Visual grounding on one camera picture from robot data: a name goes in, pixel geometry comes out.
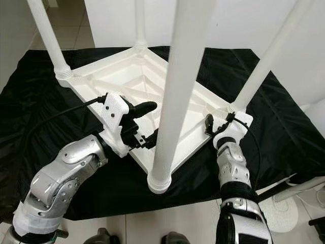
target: white wall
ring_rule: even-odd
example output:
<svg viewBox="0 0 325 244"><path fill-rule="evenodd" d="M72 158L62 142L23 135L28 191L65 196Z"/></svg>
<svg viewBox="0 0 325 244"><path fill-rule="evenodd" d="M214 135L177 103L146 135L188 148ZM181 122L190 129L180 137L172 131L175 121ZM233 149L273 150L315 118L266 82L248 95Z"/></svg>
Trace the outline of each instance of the white wall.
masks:
<svg viewBox="0 0 325 244"><path fill-rule="evenodd" d="M96 47L134 44L134 0L85 0L85 3ZM149 45L169 45L176 0L145 3ZM219 0L207 46L251 48L261 57L294 3L295 0ZM300 105L325 98L324 9L325 1L315 0L272 69Z"/></svg>
<svg viewBox="0 0 325 244"><path fill-rule="evenodd" d="M28 50L35 31L26 0L0 0L0 92Z"/></svg>

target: black cloth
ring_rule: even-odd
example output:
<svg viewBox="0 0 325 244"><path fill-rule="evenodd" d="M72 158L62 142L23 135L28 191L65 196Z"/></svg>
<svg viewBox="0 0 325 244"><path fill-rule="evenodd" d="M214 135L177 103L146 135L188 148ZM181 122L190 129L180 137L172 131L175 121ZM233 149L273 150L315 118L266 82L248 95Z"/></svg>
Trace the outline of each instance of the black cloth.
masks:
<svg viewBox="0 0 325 244"><path fill-rule="evenodd" d="M169 47L150 48L168 59ZM72 69L113 55L125 48L64 51ZM210 49L204 53L197 81L232 102L258 58L251 50ZM26 142L40 121L82 102L55 79L46 51L28 51L0 95L0 214L11 214L28 192L33 176L66 144L102 130L87 109L63 115L43 125ZM247 107L251 128L262 150L258 188L298 173L324 176L325 140L288 92L270 73ZM241 141L251 180L258 154L249 134ZM111 158L79 189L65 215L71 220L148 211L220 197L216 151L210 141L172 175L162 195L150 192L146 173L130 156Z"/></svg>

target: white leg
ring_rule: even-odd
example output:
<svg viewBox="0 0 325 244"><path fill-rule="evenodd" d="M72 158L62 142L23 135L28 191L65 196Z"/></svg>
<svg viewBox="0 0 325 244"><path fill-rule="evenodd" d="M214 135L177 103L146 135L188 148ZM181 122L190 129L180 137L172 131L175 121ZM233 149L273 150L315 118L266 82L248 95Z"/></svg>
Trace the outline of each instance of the white leg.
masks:
<svg viewBox="0 0 325 244"><path fill-rule="evenodd" d="M179 0L162 102L153 168L148 174L152 192L161 194L171 183L171 167L201 64L215 0Z"/></svg>
<svg viewBox="0 0 325 244"><path fill-rule="evenodd" d="M315 177L314 179L311 179L309 181L306 181L302 184L296 185L294 187L290 187L287 190L284 190L283 192L280 192L273 196L273 199L275 202L280 202L282 200L285 200L289 197L292 197L299 192L311 189L317 185L320 185L325 182L325 176L322 177Z"/></svg>
<svg viewBox="0 0 325 244"><path fill-rule="evenodd" d="M57 8L59 5L56 0L48 0L50 8Z"/></svg>
<svg viewBox="0 0 325 244"><path fill-rule="evenodd" d="M136 0L136 33L135 47L138 49L147 48L144 0Z"/></svg>
<svg viewBox="0 0 325 244"><path fill-rule="evenodd" d="M55 77L61 85L67 86L64 81L72 77L72 71L62 55L42 0L27 0L27 2L54 65Z"/></svg>
<svg viewBox="0 0 325 244"><path fill-rule="evenodd" d="M250 77L246 81L244 87L238 94L236 100L230 104L230 112L240 111L247 107L248 103L253 98L265 77L271 70L272 63L281 53L283 44L299 24L300 20L312 3L313 0L298 0L296 2L291 12L287 16L284 24L275 36L273 42L266 50L263 57L260 59Z"/></svg>

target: white floor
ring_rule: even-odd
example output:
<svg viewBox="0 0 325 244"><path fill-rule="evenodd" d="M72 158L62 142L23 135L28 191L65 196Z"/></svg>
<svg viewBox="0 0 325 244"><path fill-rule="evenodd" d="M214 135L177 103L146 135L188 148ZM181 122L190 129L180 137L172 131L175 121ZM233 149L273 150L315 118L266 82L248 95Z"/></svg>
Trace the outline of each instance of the white floor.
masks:
<svg viewBox="0 0 325 244"><path fill-rule="evenodd" d="M83 0L58 0L58 4L59 8L50 8L48 15L62 50L93 48L94 42ZM45 49L40 35L35 36L30 48ZM301 193L300 197L308 199L309 205L304 205L295 197L299 209L298 224L291 232L273 233L275 244L321 244L316 230L308 226L308 221L325 216L325 210L315 207L317 202L312 191ZM83 243L95 235L98 228L106 227L111 234L119 236L122 244L158 244L160 238L170 231L185 234L192 244L211 244L215 243L219 205L220 200L212 200L108 218L64 220L62 229L69 232L69 237L58 238L56 243ZM0 224L0 241L8 227L7 224Z"/></svg>

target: black cable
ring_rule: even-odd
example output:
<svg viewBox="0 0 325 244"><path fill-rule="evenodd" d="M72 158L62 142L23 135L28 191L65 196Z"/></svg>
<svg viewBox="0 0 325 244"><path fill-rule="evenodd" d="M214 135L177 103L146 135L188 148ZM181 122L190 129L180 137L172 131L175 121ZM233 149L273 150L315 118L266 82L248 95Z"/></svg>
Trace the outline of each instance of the black cable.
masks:
<svg viewBox="0 0 325 244"><path fill-rule="evenodd" d="M250 133L250 135L253 137L254 142L256 144L257 147L257 151L258 151L258 157L259 157L259 163L258 163L258 169L257 169L257 175L256 175L256 179L255 179L255 183L254 183L254 191L256 191L256 187L257 187L257 182L258 182L258 178L259 178L259 171L261 169L261 164L262 164L262 154L261 154L261 148L259 147L259 143L254 135L254 133L252 132L252 130L247 126L247 124L245 124L244 122L240 121L237 118L233 118L233 120L237 121L238 123L240 123L242 126L244 126L248 132Z"/></svg>
<svg viewBox="0 0 325 244"><path fill-rule="evenodd" d="M62 111L62 112L60 112L60 113L57 113L57 114L55 114L55 115L53 115L53 116L51 116L51 117L49 117L49 118L47 118L47 119L45 119L45 120L39 122L39 123L38 123L37 125L35 125L35 126L34 126L34 127L33 127L29 132L28 132L28 134L26 135L25 143L24 143L24 147L22 148L22 152L23 152L23 153L25 152L26 147L27 147L27 145L28 145L28 142L29 142L29 140L30 140L30 137L33 135L33 133L35 132L35 130L37 130L39 127L43 126L43 125L46 124L47 122L49 122L49 121L51 121L51 120L53 120L53 119L55 119L55 118L57 118L57 117L59 117L59 116L65 114L65 113L68 113L68 112L71 112L71 111L74 111L74 110L77 110L77 109L80 109L80 108L83 108L83 107L87 107L87 106L89 106L90 104L93 104L93 103L96 103L96 102L104 103L104 102L105 102L105 99L106 99L106 96L107 96L107 94L104 95L104 96L101 96L101 97L97 97L97 98L95 98L95 99L92 99L92 100L90 100L90 101L88 101L88 102L85 102L84 104L79 105L79 106L76 106L76 107L73 107L73 108L66 109L66 110L64 110L64 111Z"/></svg>

